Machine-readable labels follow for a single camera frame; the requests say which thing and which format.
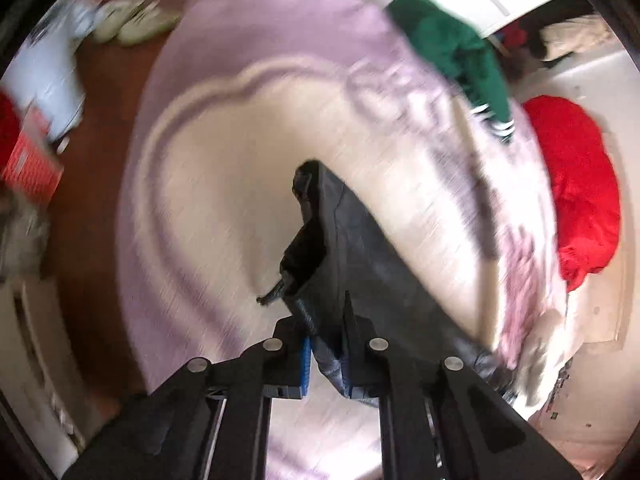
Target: white container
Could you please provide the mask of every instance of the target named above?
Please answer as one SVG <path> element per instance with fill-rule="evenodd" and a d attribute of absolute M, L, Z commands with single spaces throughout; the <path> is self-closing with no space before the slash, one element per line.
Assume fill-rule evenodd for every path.
<path fill-rule="evenodd" d="M 0 88 L 25 110 L 35 101 L 51 121 L 49 140 L 77 126 L 84 91 L 76 72 L 69 4 L 54 6 L 31 31 L 0 80 Z"/>

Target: green towel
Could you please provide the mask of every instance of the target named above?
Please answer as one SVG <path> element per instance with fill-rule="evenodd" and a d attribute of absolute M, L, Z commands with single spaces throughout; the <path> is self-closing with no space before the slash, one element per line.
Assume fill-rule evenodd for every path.
<path fill-rule="evenodd" d="M 511 121 L 507 85 L 494 52 L 472 27 L 430 0 L 393 0 L 386 11 L 415 51 L 455 79 L 474 107 L 489 105 L 495 120 Z"/>

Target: black garment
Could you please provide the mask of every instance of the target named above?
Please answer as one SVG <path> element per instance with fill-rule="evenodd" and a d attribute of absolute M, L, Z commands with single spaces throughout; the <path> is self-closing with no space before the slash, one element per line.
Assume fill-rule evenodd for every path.
<path fill-rule="evenodd" d="M 369 318 L 378 336 L 420 360 L 460 357 L 504 393 L 510 370 L 444 313 L 353 191 L 323 164 L 308 161 L 296 171 L 293 192 L 304 226 L 284 253 L 282 279 L 258 302 L 282 298 L 304 322 L 320 371 L 338 391 L 345 394 L 340 345 L 348 291 L 354 313 Z"/>

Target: pile of clothes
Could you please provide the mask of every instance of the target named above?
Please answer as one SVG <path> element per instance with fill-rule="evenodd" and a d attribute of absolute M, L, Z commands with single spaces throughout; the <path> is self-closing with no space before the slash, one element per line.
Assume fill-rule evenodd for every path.
<path fill-rule="evenodd" d="M 474 111 L 490 118 L 492 132 L 508 141 L 516 126 L 494 50 L 466 23 L 430 0 L 393 0 L 386 8 L 415 51 L 459 83 Z M 508 38 L 526 33 L 507 27 Z M 613 33 L 597 14 L 548 25 L 540 31 L 545 60 L 583 52 Z M 545 159 L 558 220 L 560 274 L 567 291 L 610 262 L 620 237 L 618 182 L 598 125 L 577 104 L 539 96 L 524 104 Z"/>
<path fill-rule="evenodd" d="M 189 0 L 123 176 L 122 315 L 150 390 L 300 316 L 318 366 L 302 402 L 273 403 L 267 475 L 360 478 L 380 425 L 342 396 L 347 296 L 390 345 L 457 355 L 528 416 L 580 343 L 555 232 L 490 46 L 428 0 Z"/>

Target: red box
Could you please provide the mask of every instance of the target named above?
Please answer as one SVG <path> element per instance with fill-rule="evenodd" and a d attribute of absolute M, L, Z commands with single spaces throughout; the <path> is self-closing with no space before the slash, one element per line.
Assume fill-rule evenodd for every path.
<path fill-rule="evenodd" d="M 47 133 L 49 122 L 31 104 L 1 175 L 9 188 L 39 205 L 50 202 L 64 171 L 47 143 Z"/>

